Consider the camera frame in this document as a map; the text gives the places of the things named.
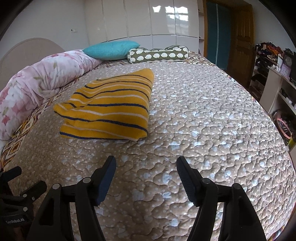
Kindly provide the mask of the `yellow striped knit sweater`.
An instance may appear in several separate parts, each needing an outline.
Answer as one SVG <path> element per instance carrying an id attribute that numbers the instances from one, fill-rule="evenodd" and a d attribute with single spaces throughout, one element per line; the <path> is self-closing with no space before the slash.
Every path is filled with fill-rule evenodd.
<path id="1" fill-rule="evenodd" d="M 154 73 L 149 68 L 94 80 L 53 107 L 60 135 L 82 140 L 131 140 L 148 135 Z"/>

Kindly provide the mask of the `beige quilted bed cover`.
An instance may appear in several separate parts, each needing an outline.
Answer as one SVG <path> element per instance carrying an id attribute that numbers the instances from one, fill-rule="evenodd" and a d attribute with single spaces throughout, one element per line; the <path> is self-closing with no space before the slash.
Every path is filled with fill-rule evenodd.
<path id="1" fill-rule="evenodd" d="M 154 73 L 148 136 L 137 142 L 77 140 L 60 136 L 53 111 L 79 88 L 149 68 Z M 285 226 L 295 205 L 295 170 L 285 144 L 260 104 L 218 67 L 208 63 L 148 62 L 98 68 L 80 77 L 53 102 L 5 166 L 22 168 L 14 194 L 39 180 L 75 184 L 117 162 L 105 201 L 95 208 L 107 240 L 186 240 L 198 209 L 177 173 L 184 156 L 213 182 L 239 183 L 266 237 Z"/>

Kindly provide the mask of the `white waste bin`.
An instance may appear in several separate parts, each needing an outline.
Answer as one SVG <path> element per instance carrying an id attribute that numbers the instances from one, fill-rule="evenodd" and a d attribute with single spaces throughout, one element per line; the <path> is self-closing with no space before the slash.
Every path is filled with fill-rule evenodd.
<path id="1" fill-rule="evenodd" d="M 295 141 L 295 117 L 286 111 L 278 109 L 275 111 L 273 118 L 285 145 Z"/>

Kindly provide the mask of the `pink floral duvet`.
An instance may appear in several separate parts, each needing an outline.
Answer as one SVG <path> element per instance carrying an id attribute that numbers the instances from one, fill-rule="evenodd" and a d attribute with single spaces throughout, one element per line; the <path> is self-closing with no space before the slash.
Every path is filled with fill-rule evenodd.
<path id="1" fill-rule="evenodd" d="M 101 63 L 82 50 L 71 50 L 47 56 L 12 76 L 1 91 L 1 140 L 10 140 L 34 109 Z"/>

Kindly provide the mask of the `white tv cabinet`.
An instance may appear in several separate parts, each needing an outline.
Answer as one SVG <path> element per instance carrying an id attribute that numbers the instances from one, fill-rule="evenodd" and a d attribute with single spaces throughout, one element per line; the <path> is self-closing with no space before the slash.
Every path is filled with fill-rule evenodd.
<path id="1" fill-rule="evenodd" d="M 281 118 L 289 128 L 295 128 L 295 85 L 273 68 L 268 69 L 259 103 L 273 121 Z"/>

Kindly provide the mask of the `teal cushion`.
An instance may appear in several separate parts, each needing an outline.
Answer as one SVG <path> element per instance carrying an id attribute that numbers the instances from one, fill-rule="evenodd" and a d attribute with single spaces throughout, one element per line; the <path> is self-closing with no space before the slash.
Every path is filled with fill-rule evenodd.
<path id="1" fill-rule="evenodd" d="M 95 59 L 99 60 L 122 60 L 125 59 L 128 51 L 138 48 L 140 44 L 135 41 L 111 41 L 92 45 L 82 51 Z"/>

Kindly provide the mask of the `green patterned bolster pillow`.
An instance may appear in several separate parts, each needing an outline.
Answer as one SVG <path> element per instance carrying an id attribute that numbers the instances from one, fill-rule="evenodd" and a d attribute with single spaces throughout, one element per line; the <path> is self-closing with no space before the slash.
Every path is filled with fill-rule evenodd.
<path id="1" fill-rule="evenodd" d="M 188 57 L 188 48 L 179 45 L 151 50 L 138 47 L 130 49 L 127 54 L 127 60 L 131 64 L 151 61 L 186 61 Z"/>

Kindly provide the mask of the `brown wooden door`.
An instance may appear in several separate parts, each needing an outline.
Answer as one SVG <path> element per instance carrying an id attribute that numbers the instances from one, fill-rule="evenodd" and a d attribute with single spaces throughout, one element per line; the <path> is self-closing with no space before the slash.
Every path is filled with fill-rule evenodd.
<path id="1" fill-rule="evenodd" d="M 248 88 L 254 68 L 254 21 L 251 4 L 237 6 L 232 12 L 231 45 L 227 73 Z"/>

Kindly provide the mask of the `pink round headboard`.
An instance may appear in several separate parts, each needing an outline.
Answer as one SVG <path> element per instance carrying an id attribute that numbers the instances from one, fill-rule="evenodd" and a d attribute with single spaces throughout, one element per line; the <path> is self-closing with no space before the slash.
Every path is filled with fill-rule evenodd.
<path id="1" fill-rule="evenodd" d="M 5 88 L 10 78 L 43 58 L 64 52 L 55 42 L 45 38 L 30 38 L 13 46 L 1 58 L 1 89 Z"/>

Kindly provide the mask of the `shoe rack with clutter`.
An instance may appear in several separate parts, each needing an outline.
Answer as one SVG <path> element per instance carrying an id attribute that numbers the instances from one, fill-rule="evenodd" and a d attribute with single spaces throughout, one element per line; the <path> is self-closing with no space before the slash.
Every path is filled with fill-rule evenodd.
<path id="1" fill-rule="evenodd" d="M 255 46 L 255 63 L 248 91 L 259 101 L 263 94 L 270 68 L 280 73 L 285 64 L 291 72 L 288 82 L 295 86 L 295 52 L 290 49 L 282 50 L 272 42 L 262 42 Z"/>

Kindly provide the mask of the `teal door curtain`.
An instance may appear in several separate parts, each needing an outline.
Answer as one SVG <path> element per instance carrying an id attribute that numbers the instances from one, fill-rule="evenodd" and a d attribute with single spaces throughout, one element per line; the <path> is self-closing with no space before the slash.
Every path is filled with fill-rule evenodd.
<path id="1" fill-rule="evenodd" d="M 207 59 L 223 70 L 227 70 L 231 44 L 231 11 L 220 4 L 208 1 Z"/>

